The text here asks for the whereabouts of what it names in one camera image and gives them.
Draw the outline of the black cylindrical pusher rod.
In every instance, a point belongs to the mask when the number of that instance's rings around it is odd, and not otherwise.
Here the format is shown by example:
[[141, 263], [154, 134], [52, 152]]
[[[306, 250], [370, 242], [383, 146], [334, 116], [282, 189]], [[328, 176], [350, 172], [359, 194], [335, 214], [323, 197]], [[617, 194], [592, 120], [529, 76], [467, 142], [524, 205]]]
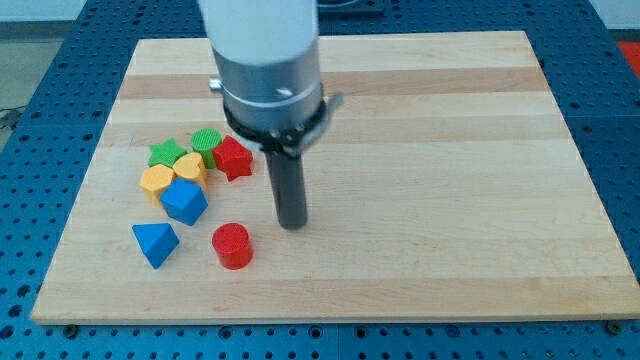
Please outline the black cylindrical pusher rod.
[[304, 227], [307, 203], [302, 158], [280, 152], [265, 157], [279, 225], [287, 230]]

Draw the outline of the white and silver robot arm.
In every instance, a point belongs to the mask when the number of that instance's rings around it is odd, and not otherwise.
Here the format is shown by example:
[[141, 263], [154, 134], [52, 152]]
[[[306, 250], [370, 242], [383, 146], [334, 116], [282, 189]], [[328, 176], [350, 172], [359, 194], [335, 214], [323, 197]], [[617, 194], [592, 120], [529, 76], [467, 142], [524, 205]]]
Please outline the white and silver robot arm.
[[302, 153], [324, 131], [328, 109], [313, 0], [199, 0], [227, 122], [263, 152], [281, 227], [307, 222]]

